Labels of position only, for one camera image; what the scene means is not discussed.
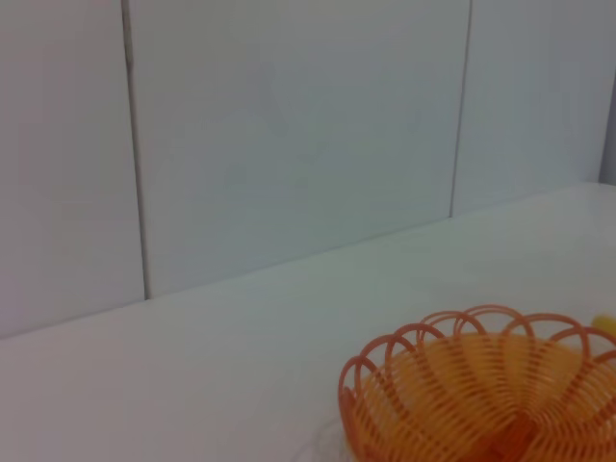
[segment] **white tabletop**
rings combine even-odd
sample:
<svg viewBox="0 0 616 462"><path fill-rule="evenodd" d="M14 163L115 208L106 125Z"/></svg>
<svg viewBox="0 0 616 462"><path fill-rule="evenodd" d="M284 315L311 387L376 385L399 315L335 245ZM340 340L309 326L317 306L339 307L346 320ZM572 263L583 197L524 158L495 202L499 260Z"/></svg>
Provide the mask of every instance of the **white tabletop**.
<svg viewBox="0 0 616 462"><path fill-rule="evenodd" d="M3 462L290 462L373 337L486 302L616 313L616 188L580 185L0 342Z"/></svg>

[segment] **white wall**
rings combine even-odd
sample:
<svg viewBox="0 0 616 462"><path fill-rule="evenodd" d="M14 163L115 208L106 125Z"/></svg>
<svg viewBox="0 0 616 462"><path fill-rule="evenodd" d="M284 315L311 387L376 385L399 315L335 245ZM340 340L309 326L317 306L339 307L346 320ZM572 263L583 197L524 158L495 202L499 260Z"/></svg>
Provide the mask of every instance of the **white wall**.
<svg viewBox="0 0 616 462"><path fill-rule="evenodd" d="M119 2L0 3L0 336L143 298Z"/></svg>
<svg viewBox="0 0 616 462"><path fill-rule="evenodd" d="M447 217L468 9L131 0L152 293Z"/></svg>
<svg viewBox="0 0 616 462"><path fill-rule="evenodd" d="M616 185L616 84L614 89L601 170L601 181L610 185Z"/></svg>
<svg viewBox="0 0 616 462"><path fill-rule="evenodd" d="M614 0L475 0L454 213L597 181Z"/></svg>

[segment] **orange basket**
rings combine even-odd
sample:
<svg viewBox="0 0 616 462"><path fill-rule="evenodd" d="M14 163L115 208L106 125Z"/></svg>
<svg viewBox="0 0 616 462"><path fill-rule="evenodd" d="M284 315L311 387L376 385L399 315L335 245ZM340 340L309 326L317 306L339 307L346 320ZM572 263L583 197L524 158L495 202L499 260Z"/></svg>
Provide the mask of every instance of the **orange basket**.
<svg viewBox="0 0 616 462"><path fill-rule="evenodd" d="M346 363L346 438L360 462L616 461L615 358L615 338L564 316L436 313Z"/></svg>

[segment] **basket base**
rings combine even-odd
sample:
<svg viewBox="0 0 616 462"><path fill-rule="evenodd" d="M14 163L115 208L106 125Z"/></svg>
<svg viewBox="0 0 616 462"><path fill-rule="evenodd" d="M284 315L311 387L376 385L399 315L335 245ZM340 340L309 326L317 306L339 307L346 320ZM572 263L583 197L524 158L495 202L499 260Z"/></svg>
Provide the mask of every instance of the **basket base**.
<svg viewBox="0 0 616 462"><path fill-rule="evenodd" d="M521 414L505 430L477 442L475 449L460 462L517 462L522 460L532 443L534 422Z"/></svg>

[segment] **orange wire basket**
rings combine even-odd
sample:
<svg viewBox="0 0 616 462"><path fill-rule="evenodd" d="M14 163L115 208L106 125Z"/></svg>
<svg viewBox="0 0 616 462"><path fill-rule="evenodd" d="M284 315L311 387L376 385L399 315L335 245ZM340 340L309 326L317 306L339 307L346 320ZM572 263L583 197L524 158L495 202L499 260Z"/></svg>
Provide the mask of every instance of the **orange wire basket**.
<svg viewBox="0 0 616 462"><path fill-rule="evenodd" d="M553 333L540 338L546 321ZM436 313L346 363L346 438L360 462L616 461L615 358L615 338L564 316Z"/></svg>

